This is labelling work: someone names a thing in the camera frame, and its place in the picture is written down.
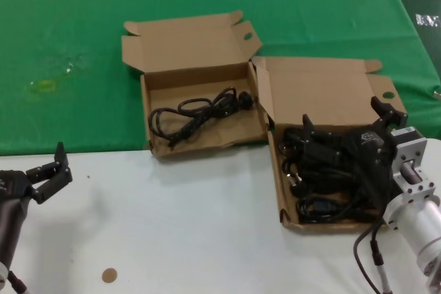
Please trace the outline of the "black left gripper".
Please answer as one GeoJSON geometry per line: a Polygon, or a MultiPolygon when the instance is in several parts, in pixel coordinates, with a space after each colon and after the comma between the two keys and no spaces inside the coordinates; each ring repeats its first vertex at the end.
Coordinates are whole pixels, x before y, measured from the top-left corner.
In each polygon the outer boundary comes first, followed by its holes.
{"type": "Polygon", "coordinates": [[[33,198],[43,204],[72,182],[68,157],[62,142],[57,144],[54,160],[48,164],[22,171],[1,170],[1,203],[33,198]],[[33,189],[32,184],[43,182],[33,189]]]}

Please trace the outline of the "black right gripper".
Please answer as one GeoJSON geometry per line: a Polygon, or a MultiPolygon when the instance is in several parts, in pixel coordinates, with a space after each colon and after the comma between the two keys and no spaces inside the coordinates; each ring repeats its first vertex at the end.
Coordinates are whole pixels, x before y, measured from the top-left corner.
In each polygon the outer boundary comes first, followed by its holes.
{"type": "Polygon", "coordinates": [[[345,161],[343,148],[352,161],[356,178],[375,208],[382,211],[393,191],[394,152],[389,127],[406,127],[408,116],[376,96],[371,98],[371,108],[378,115],[374,123],[348,129],[343,134],[316,130],[308,115],[303,114],[301,163],[341,167],[345,161]]]}

